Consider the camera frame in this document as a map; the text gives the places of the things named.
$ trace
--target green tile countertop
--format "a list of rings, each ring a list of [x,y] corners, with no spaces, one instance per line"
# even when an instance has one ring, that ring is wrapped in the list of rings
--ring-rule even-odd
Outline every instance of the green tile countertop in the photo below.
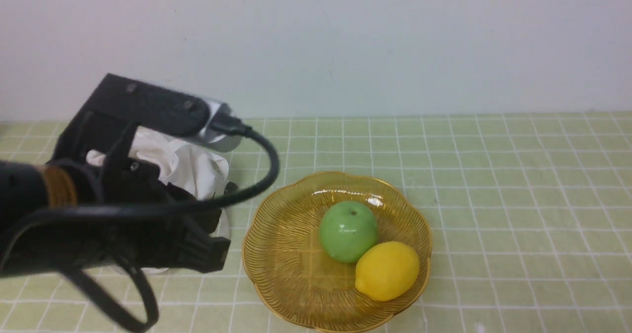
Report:
[[[250,123],[280,152],[275,188],[315,171],[372,175],[401,189],[429,221],[427,289],[376,332],[632,331],[632,112]],[[0,124],[0,158],[41,164],[64,126]],[[267,171],[250,142],[228,159],[240,185]],[[309,332],[271,314],[241,267],[240,244],[261,200],[232,209],[222,272],[151,277],[160,299],[155,333]],[[94,274],[142,311],[126,277],[110,268]],[[18,331],[117,328],[47,274],[0,281],[0,332]]]

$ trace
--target screw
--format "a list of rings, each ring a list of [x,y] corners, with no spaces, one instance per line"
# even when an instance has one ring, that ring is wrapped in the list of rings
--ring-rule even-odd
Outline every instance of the screw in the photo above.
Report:
[[[136,85],[135,83],[130,83],[129,85],[127,85],[127,88],[125,88],[125,90],[127,91],[127,93],[134,93],[136,88],[138,88],[138,85]]]

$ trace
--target yellow lemon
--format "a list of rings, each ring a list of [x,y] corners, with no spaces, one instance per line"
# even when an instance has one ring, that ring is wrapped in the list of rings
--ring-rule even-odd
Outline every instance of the yellow lemon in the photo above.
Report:
[[[413,286],[419,265],[415,250],[404,243],[378,244],[357,262],[355,288],[375,301],[389,301]]]

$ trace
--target white cloth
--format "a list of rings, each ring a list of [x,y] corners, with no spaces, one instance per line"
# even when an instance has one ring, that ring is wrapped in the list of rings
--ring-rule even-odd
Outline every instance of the white cloth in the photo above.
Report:
[[[156,164],[160,168],[158,180],[181,187],[198,200],[222,196],[228,182],[228,160],[150,129],[138,128],[129,156]],[[88,164],[93,166],[101,166],[104,159],[105,155],[93,150],[86,156]],[[217,229],[211,236],[230,239],[230,224],[225,208],[222,209]],[[164,270],[146,271],[153,274]]]

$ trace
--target green apple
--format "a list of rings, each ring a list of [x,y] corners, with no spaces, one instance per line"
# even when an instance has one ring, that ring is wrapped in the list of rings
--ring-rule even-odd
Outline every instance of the green apple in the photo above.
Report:
[[[339,202],[323,216],[318,237],[331,258],[342,263],[355,263],[377,244],[377,220],[360,202]]]

